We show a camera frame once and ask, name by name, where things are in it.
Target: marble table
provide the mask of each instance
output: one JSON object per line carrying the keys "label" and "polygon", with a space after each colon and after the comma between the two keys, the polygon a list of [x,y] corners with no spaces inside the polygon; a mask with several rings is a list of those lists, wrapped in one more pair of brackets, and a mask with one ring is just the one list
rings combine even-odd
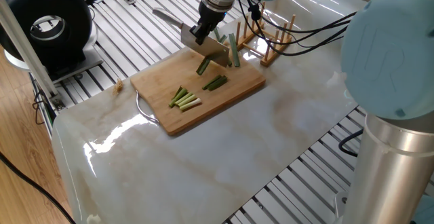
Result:
{"label": "marble table", "polygon": [[[279,23],[296,13],[301,29],[362,6],[358,0],[267,3]],[[220,32],[234,29],[231,23]],[[263,41],[251,44],[264,52]],[[269,68],[247,50],[241,55],[266,77],[265,87],[178,136],[139,114],[129,79],[118,96],[108,89],[60,113],[52,145],[77,223],[222,223],[356,106],[340,73],[338,41],[281,56]],[[141,107],[152,114],[145,102]]]}

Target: knife handle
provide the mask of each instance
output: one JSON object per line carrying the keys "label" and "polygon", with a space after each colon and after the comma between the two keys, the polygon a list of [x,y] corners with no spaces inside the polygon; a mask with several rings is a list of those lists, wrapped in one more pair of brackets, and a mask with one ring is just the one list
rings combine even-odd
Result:
{"label": "knife handle", "polygon": [[160,19],[166,21],[169,24],[173,24],[174,26],[177,26],[178,28],[182,28],[182,25],[184,24],[180,19],[175,17],[173,14],[169,13],[167,10],[162,9],[160,7],[155,7],[152,10],[152,13]]}

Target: kitchen knife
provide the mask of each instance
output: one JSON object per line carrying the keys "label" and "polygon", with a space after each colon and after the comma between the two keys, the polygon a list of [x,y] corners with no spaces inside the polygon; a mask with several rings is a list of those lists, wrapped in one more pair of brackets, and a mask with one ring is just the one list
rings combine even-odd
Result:
{"label": "kitchen knife", "polygon": [[202,45],[196,43],[196,37],[190,32],[190,27],[162,8],[154,8],[152,13],[169,24],[181,29],[181,42],[187,47],[206,56],[215,56],[212,60],[217,64],[226,67],[229,59],[229,48],[212,39],[206,37]]}

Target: wooden cutting board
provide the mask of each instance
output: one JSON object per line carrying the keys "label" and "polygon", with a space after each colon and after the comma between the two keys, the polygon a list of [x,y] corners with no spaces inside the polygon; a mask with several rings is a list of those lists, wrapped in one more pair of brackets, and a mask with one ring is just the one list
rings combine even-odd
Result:
{"label": "wooden cutting board", "polygon": [[[203,56],[197,52],[183,49],[131,78],[132,85],[169,135],[193,126],[265,84],[265,77],[241,57],[239,68],[224,68],[211,62],[200,76],[196,70],[202,60]],[[228,81],[214,91],[202,90],[217,75],[226,75]],[[170,108],[169,103],[179,86],[200,98],[202,104],[184,113],[178,107]]]}

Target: scallion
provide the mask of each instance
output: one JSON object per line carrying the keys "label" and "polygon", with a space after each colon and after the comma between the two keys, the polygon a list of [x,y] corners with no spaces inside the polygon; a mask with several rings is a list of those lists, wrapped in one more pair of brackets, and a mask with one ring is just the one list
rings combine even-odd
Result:
{"label": "scallion", "polygon": [[197,98],[196,100],[194,100],[194,101],[192,101],[192,102],[189,102],[189,103],[186,104],[186,105],[181,106],[180,109],[181,109],[182,112],[184,112],[184,111],[186,111],[187,109],[190,109],[191,107],[200,104],[201,102],[202,102],[201,99],[200,99],[200,98]]}
{"label": "scallion", "polygon": [[219,43],[223,43],[223,41],[226,41],[226,38],[228,38],[226,35],[223,35],[220,40],[218,40]]}
{"label": "scallion", "polygon": [[231,43],[233,64],[235,67],[239,67],[237,41],[235,41],[235,36],[233,33],[229,34],[229,42]]}
{"label": "scallion", "polygon": [[179,105],[182,101],[186,100],[191,95],[193,95],[192,92],[189,92],[188,94],[185,94],[182,98],[178,99],[178,101],[175,102],[175,105]]}
{"label": "scallion", "polygon": [[211,83],[217,81],[220,77],[222,77],[222,76],[221,76],[221,75],[217,75],[217,76],[216,76],[215,78],[213,78],[210,82],[208,82],[207,84],[205,84],[205,85],[202,87],[202,90],[206,90],[206,89],[211,85]]}
{"label": "scallion", "polygon": [[180,103],[178,104],[178,106],[181,108],[182,106],[188,104],[189,102],[195,100],[196,98],[197,98],[196,95],[193,94],[193,95],[189,96],[186,100],[180,102]]}
{"label": "scallion", "polygon": [[169,107],[173,108],[175,105],[175,102],[178,101],[178,99],[182,98],[187,93],[187,89],[183,88],[179,93],[175,96],[174,99],[169,104]]}
{"label": "scallion", "polygon": [[220,40],[220,33],[218,33],[218,30],[217,30],[218,28],[216,27],[216,28],[214,28],[214,34],[216,34],[216,39],[217,39],[217,41],[218,40]]}
{"label": "scallion", "polygon": [[208,86],[208,90],[209,91],[215,90],[215,89],[219,88],[220,86],[222,86],[223,84],[225,84],[227,81],[228,81],[228,78],[226,76],[222,76],[221,78],[219,78],[215,82],[211,83],[211,85]]}
{"label": "scallion", "polygon": [[182,86],[179,86],[178,91],[176,91],[175,96],[172,99],[174,99],[176,95],[178,95],[178,93],[181,92],[181,90],[182,90]]}
{"label": "scallion", "polygon": [[202,60],[202,62],[201,62],[201,64],[199,65],[199,67],[197,67],[196,73],[197,73],[198,75],[202,75],[203,72],[205,71],[206,67],[208,67],[208,65],[210,64],[210,62],[211,62],[211,59],[208,58],[208,57],[205,57],[205,58]]}

